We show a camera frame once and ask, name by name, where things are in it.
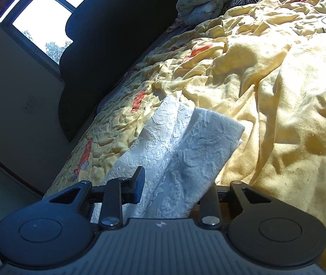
screw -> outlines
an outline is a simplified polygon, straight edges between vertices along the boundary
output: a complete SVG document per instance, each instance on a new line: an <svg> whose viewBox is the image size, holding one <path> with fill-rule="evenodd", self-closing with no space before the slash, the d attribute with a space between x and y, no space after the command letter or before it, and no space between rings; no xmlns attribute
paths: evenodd
<svg viewBox="0 0 326 275"><path fill-rule="evenodd" d="M114 216L108 216L102 219L101 224L104 226L116 226L120 223L120 220Z"/></svg>
<svg viewBox="0 0 326 275"><path fill-rule="evenodd" d="M201 219L203 224L208 225L217 225L220 222L220 219L215 216L205 216Z"/></svg>

wall outlet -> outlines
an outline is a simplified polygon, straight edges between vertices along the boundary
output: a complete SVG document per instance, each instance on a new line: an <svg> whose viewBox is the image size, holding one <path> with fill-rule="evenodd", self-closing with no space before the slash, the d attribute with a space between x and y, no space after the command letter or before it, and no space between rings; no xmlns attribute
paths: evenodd
<svg viewBox="0 0 326 275"><path fill-rule="evenodd" d="M26 114L30 114L32 109L33 108L28 103L25 103L22 107L23 112L25 112Z"/></svg>
<svg viewBox="0 0 326 275"><path fill-rule="evenodd" d="M31 107L34 107L37 103L37 98L33 95L28 96L28 99L26 101L26 104L30 105Z"/></svg>

bedsheet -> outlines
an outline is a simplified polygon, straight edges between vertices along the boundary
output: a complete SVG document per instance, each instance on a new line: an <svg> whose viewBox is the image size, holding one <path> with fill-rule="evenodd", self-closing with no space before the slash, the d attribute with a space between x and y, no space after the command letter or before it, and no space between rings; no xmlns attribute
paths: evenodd
<svg viewBox="0 0 326 275"><path fill-rule="evenodd" d="M156 48L123 88L46 195L82 179L98 185L170 95L244 125L217 184L249 183L326 226L326 0L232 8ZM320 264L326 269L326 250Z"/></svg>

window frame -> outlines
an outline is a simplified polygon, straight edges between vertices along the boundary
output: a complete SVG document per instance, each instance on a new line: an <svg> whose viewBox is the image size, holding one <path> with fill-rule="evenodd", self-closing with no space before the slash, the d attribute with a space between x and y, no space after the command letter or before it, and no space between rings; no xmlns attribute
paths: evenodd
<svg viewBox="0 0 326 275"><path fill-rule="evenodd" d="M59 81L63 82L60 75L59 64L51 59L44 51L37 47L31 40L29 40L22 32L20 32L13 22L26 9L26 7L33 0L20 0L8 13L8 15L0 23L0 28L10 36L20 47L22 47L33 59L41 64L45 69L51 72ZM55 0L71 13L76 9L72 4L66 0Z"/></svg>

dark headboard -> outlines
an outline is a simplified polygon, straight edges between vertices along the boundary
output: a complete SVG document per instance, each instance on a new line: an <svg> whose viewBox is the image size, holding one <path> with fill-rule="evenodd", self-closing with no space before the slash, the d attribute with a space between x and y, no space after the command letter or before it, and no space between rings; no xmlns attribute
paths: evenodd
<svg viewBox="0 0 326 275"><path fill-rule="evenodd" d="M84 0L66 24L58 115L71 141L95 105L177 17L177 0Z"/></svg>

